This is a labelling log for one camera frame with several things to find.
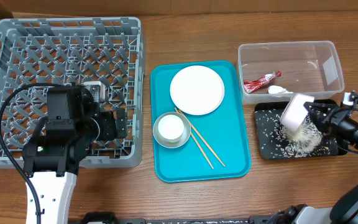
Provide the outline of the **grey shallow bowl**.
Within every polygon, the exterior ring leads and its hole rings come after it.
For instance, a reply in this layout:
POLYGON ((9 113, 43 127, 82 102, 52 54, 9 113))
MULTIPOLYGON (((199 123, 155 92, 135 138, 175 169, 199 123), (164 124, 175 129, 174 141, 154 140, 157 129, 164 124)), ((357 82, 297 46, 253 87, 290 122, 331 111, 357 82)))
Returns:
POLYGON ((164 113, 161 116, 159 116, 157 118, 157 120, 154 122, 154 126, 153 126, 153 135, 154 135, 154 139, 163 147, 166 148, 170 148, 170 149, 174 149, 174 148, 178 148, 181 147, 182 145, 184 145, 187 140, 190 138, 190 124, 189 122, 186 120, 186 118, 177 113, 177 112, 168 112, 168 113, 164 113), (158 133, 158 123, 161 120, 162 117, 168 115, 168 114, 174 114, 177 115, 178 117, 181 118, 181 120, 184 123, 184 132, 181 135, 181 138, 177 141, 177 142, 168 142, 166 139, 164 139, 163 137, 161 137, 161 135, 158 133))

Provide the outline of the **red snack wrapper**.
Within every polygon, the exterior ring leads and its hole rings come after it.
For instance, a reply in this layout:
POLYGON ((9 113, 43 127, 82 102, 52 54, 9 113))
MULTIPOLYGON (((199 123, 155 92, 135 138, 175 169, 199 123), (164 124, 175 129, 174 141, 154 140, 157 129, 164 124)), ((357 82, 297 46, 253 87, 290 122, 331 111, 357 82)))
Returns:
POLYGON ((282 73, 280 71, 278 72, 272 72, 264 75, 262 78, 259 78, 255 81, 244 81, 244 89, 246 93, 252 93, 257 91, 258 89, 262 88, 263 86, 269 84, 274 79, 280 77, 282 73))

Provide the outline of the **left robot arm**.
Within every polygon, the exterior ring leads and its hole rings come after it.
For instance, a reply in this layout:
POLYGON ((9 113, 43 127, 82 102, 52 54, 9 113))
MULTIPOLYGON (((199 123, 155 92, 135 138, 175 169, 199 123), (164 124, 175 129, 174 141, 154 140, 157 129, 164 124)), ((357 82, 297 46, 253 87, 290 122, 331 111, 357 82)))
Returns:
POLYGON ((90 86, 57 85, 48 89, 47 115, 40 118, 22 150, 23 170, 30 180, 27 223, 67 223, 80 162, 95 141, 127 136, 127 113, 103 111, 90 86))

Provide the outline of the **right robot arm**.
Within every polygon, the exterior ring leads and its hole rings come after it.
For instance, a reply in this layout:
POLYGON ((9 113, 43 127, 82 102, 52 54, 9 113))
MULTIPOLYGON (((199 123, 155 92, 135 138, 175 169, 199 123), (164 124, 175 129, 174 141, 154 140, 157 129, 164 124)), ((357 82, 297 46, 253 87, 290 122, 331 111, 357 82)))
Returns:
MULTIPOLYGON (((358 108, 352 106, 304 103, 311 121, 328 135, 358 150, 358 108)), ((272 215, 267 223, 349 223, 358 224, 358 184, 333 207, 314 208, 305 204, 290 206, 272 215)))

